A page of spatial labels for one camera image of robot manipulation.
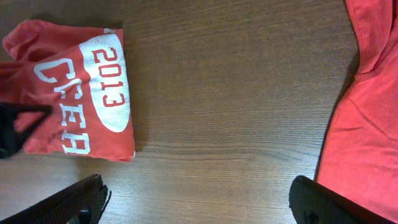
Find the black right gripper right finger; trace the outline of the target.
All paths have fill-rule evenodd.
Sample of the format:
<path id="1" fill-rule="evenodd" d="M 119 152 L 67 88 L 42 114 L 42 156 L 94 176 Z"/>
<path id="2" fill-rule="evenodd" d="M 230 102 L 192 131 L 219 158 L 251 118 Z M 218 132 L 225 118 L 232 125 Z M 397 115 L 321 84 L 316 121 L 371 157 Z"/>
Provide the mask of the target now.
<path id="1" fill-rule="evenodd" d="M 298 224 L 394 224 L 303 175 L 290 186 L 289 208 Z"/>

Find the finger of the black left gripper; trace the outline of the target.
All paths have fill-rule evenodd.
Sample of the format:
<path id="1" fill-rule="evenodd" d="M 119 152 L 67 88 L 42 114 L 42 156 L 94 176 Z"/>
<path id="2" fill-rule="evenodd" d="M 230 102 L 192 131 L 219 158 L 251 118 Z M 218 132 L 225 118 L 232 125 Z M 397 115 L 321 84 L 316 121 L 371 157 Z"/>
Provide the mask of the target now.
<path id="1" fill-rule="evenodd" d="M 41 112 L 43 115 L 23 131 L 18 131 L 14 122 L 21 113 Z M 8 159 L 21 151 L 30 135 L 52 113 L 50 105 L 27 105 L 1 102 L 1 159 Z"/>

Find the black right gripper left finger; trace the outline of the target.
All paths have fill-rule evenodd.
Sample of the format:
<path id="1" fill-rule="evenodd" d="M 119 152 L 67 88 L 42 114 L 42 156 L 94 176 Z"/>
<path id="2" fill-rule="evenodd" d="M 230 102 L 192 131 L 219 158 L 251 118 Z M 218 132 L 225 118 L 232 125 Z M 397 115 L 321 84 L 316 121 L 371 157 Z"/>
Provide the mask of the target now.
<path id="1" fill-rule="evenodd" d="M 1 220 L 1 224 L 98 224 L 110 199 L 111 191 L 101 175 L 92 174 Z"/>

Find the orange Fram t-shirt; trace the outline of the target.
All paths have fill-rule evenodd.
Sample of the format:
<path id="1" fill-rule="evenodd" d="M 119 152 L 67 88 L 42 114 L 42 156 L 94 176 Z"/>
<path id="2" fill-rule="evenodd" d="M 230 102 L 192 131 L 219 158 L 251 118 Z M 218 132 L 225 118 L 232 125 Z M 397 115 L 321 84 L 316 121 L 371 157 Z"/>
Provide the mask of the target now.
<path id="1" fill-rule="evenodd" d="M 26 20 L 2 44 L 1 101 L 17 115 L 28 154 L 64 152 L 128 162 L 135 155 L 123 30 Z"/>

